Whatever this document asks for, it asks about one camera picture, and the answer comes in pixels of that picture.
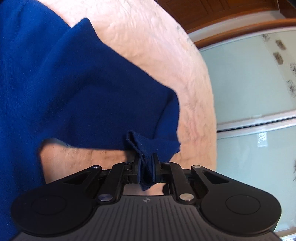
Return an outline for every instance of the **crosshair logo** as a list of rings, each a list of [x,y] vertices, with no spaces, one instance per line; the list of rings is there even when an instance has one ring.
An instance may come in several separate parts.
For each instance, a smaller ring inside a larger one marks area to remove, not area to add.
[[[148,198],[148,197],[146,197],[146,198],[143,199],[143,202],[145,202],[145,203],[148,203],[148,202],[150,202],[150,201],[151,201],[151,199]]]

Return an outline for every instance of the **wooden door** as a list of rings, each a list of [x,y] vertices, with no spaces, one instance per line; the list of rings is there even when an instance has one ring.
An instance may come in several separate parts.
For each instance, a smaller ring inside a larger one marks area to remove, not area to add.
[[[277,0],[155,0],[187,33],[240,15],[278,9]]]

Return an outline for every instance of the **beige bedsheet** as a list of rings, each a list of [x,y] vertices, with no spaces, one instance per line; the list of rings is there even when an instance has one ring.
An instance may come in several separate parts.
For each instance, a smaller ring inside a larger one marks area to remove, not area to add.
[[[216,167],[216,118],[207,67],[180,25],[153,0],[40,0],[69,26],[90,19],[98,37],[178,95],[183,168]],[[78,149],[47,143],[41,151],[46,182],[94,164],[104,169],[132,158],[119,150]]]

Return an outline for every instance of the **dark blue garment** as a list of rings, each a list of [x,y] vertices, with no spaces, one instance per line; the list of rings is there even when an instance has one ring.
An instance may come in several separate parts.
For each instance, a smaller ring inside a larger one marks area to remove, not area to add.
[[[16,229],[12,201],[44,184],[41,142],[127,150],[141,156],[141,184],[153,184],[151,154],[178,152],[179,106],[171,89],[103,44],[88,19],[70,28],[34,0],[0,4],[0,240]]]

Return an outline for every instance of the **blue fabric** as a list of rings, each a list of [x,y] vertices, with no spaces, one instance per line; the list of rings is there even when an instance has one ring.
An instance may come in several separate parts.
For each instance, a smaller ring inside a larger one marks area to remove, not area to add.
[[[88,19],[70,28],[33,0],[0,4],[0,240],[15,233],[9,210],[44,184],[38,148],[57,138],[75,147],[141,157],[153,184],[152,152],[178,152],[179,106],[171,89],[103,44]]]

